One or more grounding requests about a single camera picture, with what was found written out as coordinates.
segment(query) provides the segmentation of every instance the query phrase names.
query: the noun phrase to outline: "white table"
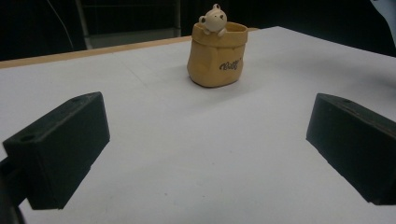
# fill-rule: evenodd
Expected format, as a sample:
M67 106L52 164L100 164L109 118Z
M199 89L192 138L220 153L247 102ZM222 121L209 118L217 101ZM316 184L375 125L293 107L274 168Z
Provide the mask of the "white table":
M249 33L233 85L204 89L190 42L0 70L0 140L101 91L110 143L64 210L28 223L395 223L305 134L316 94L396 120L396 59L280 27ZM0 159L6 157L0 150Z

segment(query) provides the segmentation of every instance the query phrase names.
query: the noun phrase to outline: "ceramic pot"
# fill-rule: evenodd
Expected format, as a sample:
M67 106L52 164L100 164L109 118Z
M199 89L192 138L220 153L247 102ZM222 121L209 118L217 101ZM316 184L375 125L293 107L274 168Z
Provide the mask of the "ceramic pot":
M248 28L227 22L226 29L223 36L218 36L215 32L206 35L202 24L194 24L187 70L192 81L198 85L221 87L240 78Z

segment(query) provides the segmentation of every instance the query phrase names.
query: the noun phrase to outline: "small planter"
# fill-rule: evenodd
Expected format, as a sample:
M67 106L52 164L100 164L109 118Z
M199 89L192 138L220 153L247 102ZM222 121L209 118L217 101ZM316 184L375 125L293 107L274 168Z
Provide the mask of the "small planter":
M187 70L192 81L200 86L221 87L241 76L248 28L227 22L226 29L223 36L206 35L202 24L194 24Z

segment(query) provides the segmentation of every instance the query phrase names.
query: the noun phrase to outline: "mouse figurine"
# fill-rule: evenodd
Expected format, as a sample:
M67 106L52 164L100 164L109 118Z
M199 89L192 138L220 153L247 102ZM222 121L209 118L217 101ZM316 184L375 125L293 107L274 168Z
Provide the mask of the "mouse figurine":
M225 28L227 15L221 11L219 4L213 5L212 10L199 18L199 22L205 27L206 35L210 35L210 32L218 32L218 36L223 36L227 32Z

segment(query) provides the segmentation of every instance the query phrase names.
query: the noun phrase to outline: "wooden table edge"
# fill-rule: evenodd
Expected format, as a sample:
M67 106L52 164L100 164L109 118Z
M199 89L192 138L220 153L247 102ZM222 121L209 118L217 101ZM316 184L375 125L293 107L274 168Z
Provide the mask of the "wooden table edge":
M249 31L258 30L257 28L248 28ZM169 39L161 39L161 40L154 40L148 42L141 42L135 44L128 44L128 45L120 45L115 47L108 47L108 48L101 48L101 49L86 49L81 51L73 51L67 53L60 53L60 54L51 54L39 57L32 57L32 58L23 58L23 59L16 59L16 60L9 60L9 61L2 61L0 62L0 69L1 68L9 68L9 67L17 67L23 65L30 65L30 64L37 64L37 63L52 63L76 58L83 58L89 57L94 55L106 54L106 53L114 53L124 50L130 49L142 49L142 48L149 48L155 47L160 45L168 45L168 44L175 44L184 41L190 41L191 36L182 36L182 37L174 37Z

